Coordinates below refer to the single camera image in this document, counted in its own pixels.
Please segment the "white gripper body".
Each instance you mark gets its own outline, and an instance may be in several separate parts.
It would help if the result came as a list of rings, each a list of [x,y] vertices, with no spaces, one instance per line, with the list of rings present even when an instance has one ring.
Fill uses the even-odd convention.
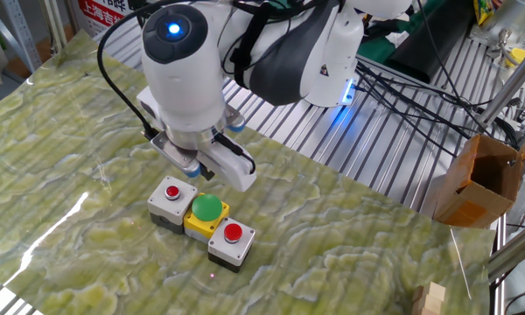
[[[225,128],[240,130],[245,122],[221,95],[206,100],[157,101],[146,87],[137,99],[159,128],[150,143],[185,175],[200,175],[203,164],[237,191],[244,192],[255,182],[253,158],[225,134]]]

